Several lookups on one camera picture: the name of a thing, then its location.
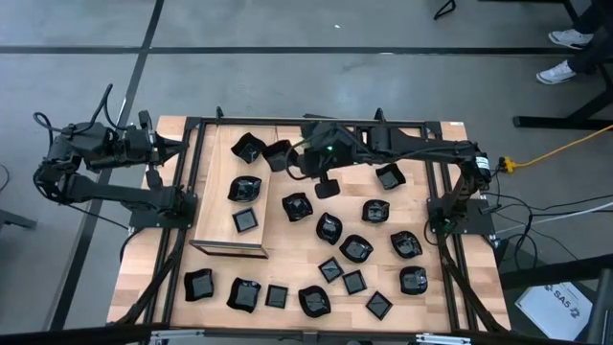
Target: wooden tabletop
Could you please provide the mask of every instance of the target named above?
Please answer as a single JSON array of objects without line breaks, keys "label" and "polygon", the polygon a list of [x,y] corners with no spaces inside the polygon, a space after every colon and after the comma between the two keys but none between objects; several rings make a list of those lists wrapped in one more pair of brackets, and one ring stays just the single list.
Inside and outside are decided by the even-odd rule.
[{"label": "wooden tabletop", "polygon": [[[181,140],[186,117],[164,116],[158,123],[158,133],[170,139]],[[447,140],[466,139],[462,123],[442,123],[443,138]],[[278,140],[288,139],[298,142],[300,129],[297,126],[273,127]],[[419,136],[416,129],[404,129],[411,135]],[[195,131],[191,143],[195,141]],[[216,142],[217,127],[207,126],[204,147],[198,168],[195,191],[202,200],[207,183],[207,171]],[[192,161],[193,146],[187,153],[186,171]],[[238,159],[231,152],[228,159]],[[294,181],[285,172],[275,172],[270,176],[266,206],[266,223],[263,227],[263,246],[269,259],[246,259],[207,256],[189,245],[197,228],[188,232],[181,263],[178,286],[170,324],[173,327],[193,328],[237,328],[259,330],[326,330],[326,331],[366,331],[366,332],[448,332],[449,321],[443,289],[443,279],[438,249],[423,239],[422,229],[427,218],[426,199],[429,197],[425,164],[420,161],[402,160],[398,166],[406,177],[406,184],[392,191],[384,191],[375,176],[375,168],[358,165],[329,172],[330,178],[338,179],[341,194],[318,199],[314,193],[314,182],[310,179]],[[176,166],[176,158],[171,159],[160,174],[165,185],[170,185]],[[439,192],[443,194],[443,184],[437,168]],[[451,180],[455,183],[459,169],[450,166]],[[187,174],[183,174],[187,183]],[[227,189],[220,188],[223,197]],[[284,213],[281,198],[292,193],[304,192],[313,206],[313,215],[290,223]],[[369,199],[384,199],[391,204],[389,219],[379,225],[360,220],[362,205]],[[317,220],[328,212],[343,222],[340,241],[332,246],[317,238]],[[394,251],[390,235],[408,230],[420,241],[423,255],[405,260]],[[160,229],[146,229],[137,235],[125,249],[124,261],[120,267],[117,285],[111,302],[108,320],[123,316],[147,287],[153,271],[155,257],[160,241]],[[375,248],[363,264],[354,264],[339,251],[338,246],[351,234],[367,239]],[[479,236],[463,236],[466,264],[470,284],[496,320],[509,327],[509,318],[498,278],[494,256],[489,245]],[[450,250],[453,246],[449,240]],[[346,273],[360,269],[368,288],[354,295],[348,295],[341,278],[328,284],[318,265],[336,258]],[[428,290],[419,296],[402,294],[399,288],[399,271],[407,265],[419,265],[426,269]],[[186,272],[201,268],[211,268],[214,272],[215,295],[196,302],[185,301],[183,276]],[[230,286],[235,278],[253,280],[262,288],[258,305],[253,313],[233,310],[226,306]],[[284,310],[267,307],[265,296],[269,285],[288,287],[287,303]],[[298,290],[311,285],[322,287],[331,301],[332,313],[320,318],[309,318],[302,312],[298,302]],[[455,286],[456,303],[460,323],[466,328],[465,308],[462,294]],[[166,283],[160,288],[154,321],[161,319]],[[365,305],[371,296],[379,291],[394,306],[386,317],[379,321]]]}]

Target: concrete floor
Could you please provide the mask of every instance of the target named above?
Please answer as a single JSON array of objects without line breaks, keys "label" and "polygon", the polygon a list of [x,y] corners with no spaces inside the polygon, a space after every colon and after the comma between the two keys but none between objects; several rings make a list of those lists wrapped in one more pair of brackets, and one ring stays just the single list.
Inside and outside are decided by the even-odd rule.
[{"label": "concrete floor", "polygon": [[[434,22],[432,0],[175,0],[164,5],[153,46],[403,46],[551,47],[546,33],[571,21],[561,5],[459,1]],[[585,2],[577,2],[580,12]],[[0,45],[140,46],[152,0],[0,0]],[[315,113],[390,119],[463,121],[469,138],[491,157],[524,161],[587,134],[517,129],[516,115],[565,116],[603,88],[599,76],[557,86],[534,74],[562,57],[374,55],[149,56],[132,108],[160,115],[300,117]],[[110,109],[119,113],[135,55],[0,55],[0,163],[11,183],[0,208],[38,220],[34,231],[0,234],[0,334],[45,327],[81,214],[40,197],[31,174],[46,152],[34,111],[62,126],[89,118],[109,82]],[[610,117],[606,109],[600,117]],[[502,191],[536,206],[609,193],[613,149],[603,135],[511,176]],[[116,170],[111,183],[139,186],[144,169]],[[102,214],[127,223],[121,206]],[[524,218],[523,211],[508,215]],[[578,257],[610,252],[610,216],[587,215],[536,229],[556,236]],[[498,229],[511,225],[496,218]],[[100,326],[119,267],[122,229],[99,221],[67,327]],[[570,258],[535,236],[545,263]]]}]

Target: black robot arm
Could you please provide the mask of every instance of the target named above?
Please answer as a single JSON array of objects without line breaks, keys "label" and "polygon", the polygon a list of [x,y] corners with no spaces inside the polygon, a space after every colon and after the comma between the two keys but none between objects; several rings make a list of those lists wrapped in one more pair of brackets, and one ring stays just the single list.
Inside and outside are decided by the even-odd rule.
[{"label": "black robot arm", "polygon": [[[40,123],[39,117],[42,117],[46,122],[42,125],[50,133],[59,132],[34,173],[34,184],[46,198],[64,205],[92,199],[119,201],[132,211],[130,225],[137,228],[184,227],[192,223],[195,195],[185,195],[176,186],[163,186],[156,170],[187,147],[153,131],[147,111],[139,113],[139,126],[122,127],[121,134],[94,122],[96,114],[89,123],[71,124],[63,129],[52,128],[48,119],[41,115],[34,115],[37,122]],[[148,165],[149,189],[99,184],[79,173],[81,163],[93,173]]]},{"label": "black robot arm", "polygon": [[320,178],[315,191],[318,197],[325,198],[340,193],[338,182],[328,178],[330,169],[364,163],[387,164],[400,159],[455,164],[460,167],[461,176],[453,191],[434,200],[436,204],[430,208],[433,226],[455,227],[465,218],[470,197],[488,189],[491,174],[487,155],[468,141],[407,135],[397,127],[387,126],[380,109],[375,118],[378,124],[352,129],[331,121],[302,126],[306,147],[295,161],[304,175],[300,178]]}]

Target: white sneaker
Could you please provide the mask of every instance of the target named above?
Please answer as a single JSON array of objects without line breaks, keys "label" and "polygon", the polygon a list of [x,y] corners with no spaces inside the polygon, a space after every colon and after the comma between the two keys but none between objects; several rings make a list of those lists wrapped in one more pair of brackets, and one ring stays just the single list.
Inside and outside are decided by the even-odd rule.
[{"label": "white sneaker", "polygon": [[555,44],[578,50],[584,49],[592,38],[593,34],[582,34],[574,29],[549,33],[549,39]]},{"label": "white sneaker", "polygon": [[554,85],[557,83],[569,81],[572,77],[576,75],[577,73],[575,73],[570,67],[568,67],[568,60],[564,60],[564,62],[560,63],[554,68],[550,68],[541,73],[537,73],[536,78],[538,79],[538,81],[544,84]]}]

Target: person's leg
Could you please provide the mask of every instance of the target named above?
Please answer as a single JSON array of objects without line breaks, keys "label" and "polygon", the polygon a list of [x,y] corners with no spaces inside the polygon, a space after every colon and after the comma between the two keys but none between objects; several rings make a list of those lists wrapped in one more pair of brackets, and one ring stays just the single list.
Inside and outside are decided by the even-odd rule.
[{"label": "person's leg", "polygon": [[568,67],[575,73],[584,73],[589,68],[603,62],[610,55],[613,55],[613,38],[608,37],[605,41],[569,58]]},{"label": "person's leg", "polygon": [[602,26],[602,14],[599,10],[591,5],[583,14],[579,17],[579,20],[573,29],[583,35],[591,35],[595,33]]},{"label": "person's leg", "polygon": [[602,14],[594,5],[579,17],[572,29],[549,33],[549,39],[557,44],[572,49],[584,49],[594,38],[594,33],[602,26]]}]

